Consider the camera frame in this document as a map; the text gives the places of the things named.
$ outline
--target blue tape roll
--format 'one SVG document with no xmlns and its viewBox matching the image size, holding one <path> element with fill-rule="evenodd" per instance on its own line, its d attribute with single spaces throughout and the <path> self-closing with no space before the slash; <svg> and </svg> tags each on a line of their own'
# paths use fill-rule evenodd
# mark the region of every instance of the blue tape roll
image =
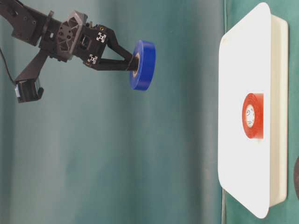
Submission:
<svg viewBox="0 0 299 224">
<path fill-rule="evenodd" d="M 138 41 L 134 57 L 139 58 L 138 71 L 130 71 L 130 85 L 133 90 L 147 90 L 155 71 L 156 48 L 153 43 Z"/>
</svg>

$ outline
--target red tape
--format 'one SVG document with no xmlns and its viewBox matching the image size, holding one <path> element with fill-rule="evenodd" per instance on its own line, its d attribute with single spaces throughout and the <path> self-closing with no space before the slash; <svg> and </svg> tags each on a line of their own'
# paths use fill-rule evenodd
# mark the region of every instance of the red tape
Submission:
<svg viewBox="0 0 299 224">
<path fill-rule="evenodd" d="M 263 94 L 250 93 L 244 100 L 242 123 L 245 134 L 250 139 L 263 138 Z"/>
</svg>

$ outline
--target green backdrop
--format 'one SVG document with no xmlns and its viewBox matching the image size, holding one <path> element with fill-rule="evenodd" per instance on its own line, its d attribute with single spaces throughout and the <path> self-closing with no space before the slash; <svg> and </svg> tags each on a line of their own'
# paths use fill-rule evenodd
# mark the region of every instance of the green backdrop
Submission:
<svg viewBox="0 0 299 224">
<path fill-rule="evenodd" d="M 251 11 L 260 0 L 225 0 L 226 30 L 232 28 L 242 17 Z M 265 219 L 258 219 L 245 207 L 227 194 L 227 224 L 296 224 L 299 222 L 299 201 L 294 184 L 293 170 L 299 156 L 298 105 L 299 105 L 299 1 L 265 0 L 273 15 L 285 19 L 289 24 L 289 129 L 288 129 L 288 197 L 285 202 L 269 210 Z"/>
<path fill-rule="evenodd" d="M 128 73 L 49 59 L 41 101 L 17 104 L 0 75 L 0 222 L 6 224 L 221 222 L 217 176 L 218 46 L 222 0 L 23 0 L 65 20 L 74 9 L 115 30 L 133 51 L 157 46 L 147 92 Z M 16 77 L 38 52 L 0 44 Z M 106 56 L 114 57 L 112 51 Z"/>
</svg>

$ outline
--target black cable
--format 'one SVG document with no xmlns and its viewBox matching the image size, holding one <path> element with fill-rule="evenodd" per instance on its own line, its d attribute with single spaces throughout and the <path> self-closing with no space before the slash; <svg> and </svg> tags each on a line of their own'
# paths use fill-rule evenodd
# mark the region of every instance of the black cable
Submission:
<svg viewBox="0 0 299 224">
<path fill-rule="evenodd" d="M 13 85 L 15 85 L 15 82 L 14 82 L 13 78 L 11 77 L 11 75 L 9 73 L 8 66 L 7 66 L 7 63 L 6 63 L 6 60 L 5 60 L 5 57 L 4 57 L 4 54 L 3 54 L 2 50 L 1 50 L 1 48 L 0 48 L 0 54 L 1 54 L 3 62 L 5 64 L 6 73 L 7 73 L 8 77 L 9 77 L 10 81 L 13 83 Z"/>
</svg>

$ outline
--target dark object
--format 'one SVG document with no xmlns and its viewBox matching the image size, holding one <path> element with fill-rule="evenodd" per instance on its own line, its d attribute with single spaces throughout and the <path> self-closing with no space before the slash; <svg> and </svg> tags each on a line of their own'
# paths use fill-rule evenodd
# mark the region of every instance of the dark object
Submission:
<svg viewBox="0 0 299 224">
<path fill-rule="evenodd" d="M 297 198 L 299 199 L 299 157 L 297 158 L 294 168 L 294 185 Z"/>
<path fill-rule="evenodd" d="M 136 71 L 138 58 L 121 47 L 113 30 L 87 23 L 87 15 L 73 11 L 66 21 L 46 16 L 18 0 L 0 0 L 0 14 L 13 26 L 12 36 L 41 49 L 30 64 L 14 80 L 19 103 L 41 99 L 43 88 L 39 74 L 48 57 L 67 62 L 72 56 L 95 70 Z M 106 45 L 124 60 L 102 58 Z"/>
</svg>

